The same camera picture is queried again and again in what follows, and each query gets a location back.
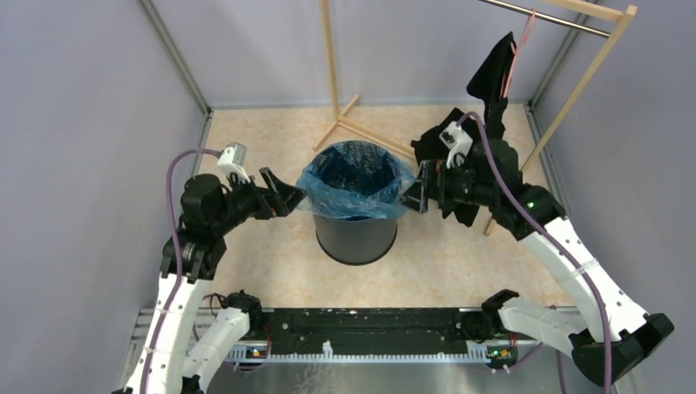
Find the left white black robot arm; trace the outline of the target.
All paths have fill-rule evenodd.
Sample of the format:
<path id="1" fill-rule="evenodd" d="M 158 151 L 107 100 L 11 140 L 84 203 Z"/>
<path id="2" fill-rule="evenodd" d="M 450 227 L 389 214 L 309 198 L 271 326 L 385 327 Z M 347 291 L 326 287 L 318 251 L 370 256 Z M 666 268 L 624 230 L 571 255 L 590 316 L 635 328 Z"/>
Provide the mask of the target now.
<path id="1" fill-rule="evenodd" d="M 222 302 L 213 325 L 190 344 L 199 306 L 227 251 L 225 235 L 251 218 L 287 217 L 307 196 L 267 167 L 260 174 L 263 187 L 254 181 L 225 186 L 213 174 L 185 183 L 181 215 L 163 246 L 153 319 L 122 393 L 205 393 L 232 347 L 262 332 L 259 299 L 239 291 Z"/>

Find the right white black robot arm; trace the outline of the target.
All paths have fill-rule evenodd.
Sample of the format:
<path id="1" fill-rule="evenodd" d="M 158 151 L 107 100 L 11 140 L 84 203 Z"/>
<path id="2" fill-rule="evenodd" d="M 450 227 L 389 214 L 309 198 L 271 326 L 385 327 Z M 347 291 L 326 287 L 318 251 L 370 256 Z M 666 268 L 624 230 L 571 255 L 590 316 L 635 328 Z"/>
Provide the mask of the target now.
<path id="1" fill-rule="evenodd" d="M 524 181 L 518 155 L 503 140 L 480 141 L 467 154 L 423 160 L 401 199 L 424 213 L 436 202 L 444 215 L 488 208 L 498 224 L 534 254 L 573 300 L 569 317 L 511 290 L 483 303 L 481 326 L 492 338 L 516 332 L 569 356 L 592 383 L 605 387 L 647 359 L 673 332 L 662 313 L 633 301 L 577 235 L 566 211 L 541 186 Z"/>

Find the black trash bin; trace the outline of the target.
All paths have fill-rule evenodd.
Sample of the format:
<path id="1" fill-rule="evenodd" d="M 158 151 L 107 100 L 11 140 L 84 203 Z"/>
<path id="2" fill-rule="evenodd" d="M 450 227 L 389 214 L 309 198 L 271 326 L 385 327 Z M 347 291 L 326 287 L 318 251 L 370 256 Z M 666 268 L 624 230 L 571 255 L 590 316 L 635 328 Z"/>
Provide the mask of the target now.
<path id="1" fill-rule="evenodd" d="M 391 250 L 397 237 L 397 220 L 393 218 L 336 219 L 313 215 L 313 220 L 320 248 L 344 265 L 378 261 Z"/>

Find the blue plastic trash bag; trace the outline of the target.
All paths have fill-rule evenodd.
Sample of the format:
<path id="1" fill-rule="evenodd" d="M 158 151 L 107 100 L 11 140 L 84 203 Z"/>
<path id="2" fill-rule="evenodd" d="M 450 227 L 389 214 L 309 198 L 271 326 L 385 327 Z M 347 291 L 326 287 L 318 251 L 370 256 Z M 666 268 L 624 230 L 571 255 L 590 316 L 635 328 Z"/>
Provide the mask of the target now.
<path id="1" fill-rule="evenodd" d="M 397 219 L 414 170 L 383 147 L 359 140 L 329 145 L 302 170 L 295 185 L 307 192 L 300 211 L 349 220 Z"/>

